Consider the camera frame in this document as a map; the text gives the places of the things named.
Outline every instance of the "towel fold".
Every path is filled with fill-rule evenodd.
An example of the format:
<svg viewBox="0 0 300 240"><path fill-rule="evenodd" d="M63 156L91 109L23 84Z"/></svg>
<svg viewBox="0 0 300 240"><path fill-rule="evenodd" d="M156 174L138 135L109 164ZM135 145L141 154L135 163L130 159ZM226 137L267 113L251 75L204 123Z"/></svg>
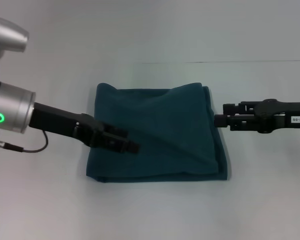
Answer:
<svg viewBox="0 0 300 240"><path fill-rule="evenodd" d="M95 119L129 131L139 154L90 150L86 175L103 183L226 180L209 89L116 89L98 85Z"/></svg>

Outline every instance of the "robotic arm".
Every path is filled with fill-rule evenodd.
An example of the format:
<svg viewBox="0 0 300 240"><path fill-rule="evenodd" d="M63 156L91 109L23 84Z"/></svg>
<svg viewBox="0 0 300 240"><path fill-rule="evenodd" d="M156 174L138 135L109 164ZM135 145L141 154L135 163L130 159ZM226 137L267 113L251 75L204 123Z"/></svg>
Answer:
<svg viewBox="0 0 300 240"><path fill-rule="evenodd" d="M276 129L300 129L300 102L242 101L224 104L223 115L214 116L216 128L230 126L231 131L257 131L269 134Z"/></svg>
<svg viewBox="0 0 300 240"><path fill-rule="evenodd" d="M0 18L0 58L4 51L24 52L28 39L26 30ZM140 146L127 138L127 131L84 113L74 114L36 103L35 99L35 92L0 82L0 129L24 133L29 126L78 139L91 148L138 153ZM25 152L21 147L2 141L0 147Z"/></svg>

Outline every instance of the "folded towel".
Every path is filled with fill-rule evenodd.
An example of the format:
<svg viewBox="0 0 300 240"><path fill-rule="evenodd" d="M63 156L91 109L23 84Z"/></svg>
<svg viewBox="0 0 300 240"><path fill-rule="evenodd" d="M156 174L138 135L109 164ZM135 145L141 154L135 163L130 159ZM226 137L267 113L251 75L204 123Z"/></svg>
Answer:
<svg viewBox="0 0 300 240"><path fill-rule="evenodd" d="M98 85L95 119L129 131L138 154L90 150L86 175L103 183L226 180L209 89L116 89Z"/></svg>

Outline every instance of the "white surface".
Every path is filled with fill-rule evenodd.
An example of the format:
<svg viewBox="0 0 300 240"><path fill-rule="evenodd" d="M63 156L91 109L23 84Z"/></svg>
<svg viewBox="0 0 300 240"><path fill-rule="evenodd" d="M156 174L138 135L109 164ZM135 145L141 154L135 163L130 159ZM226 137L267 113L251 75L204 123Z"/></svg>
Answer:
<svg viewBox="0 0 300 240"><path fill-rule="evenodd" d="M300 101L300 0L0 0L0 16L31 32L0 80L67 111L92 114L101 82L201 82L217 113ZM89 149L54 134L40 154L0 149L0 240L300 239L300 129L222 133L225 182L98 183L85 176ZM44 144L35 129L0 138Z"/></svg>

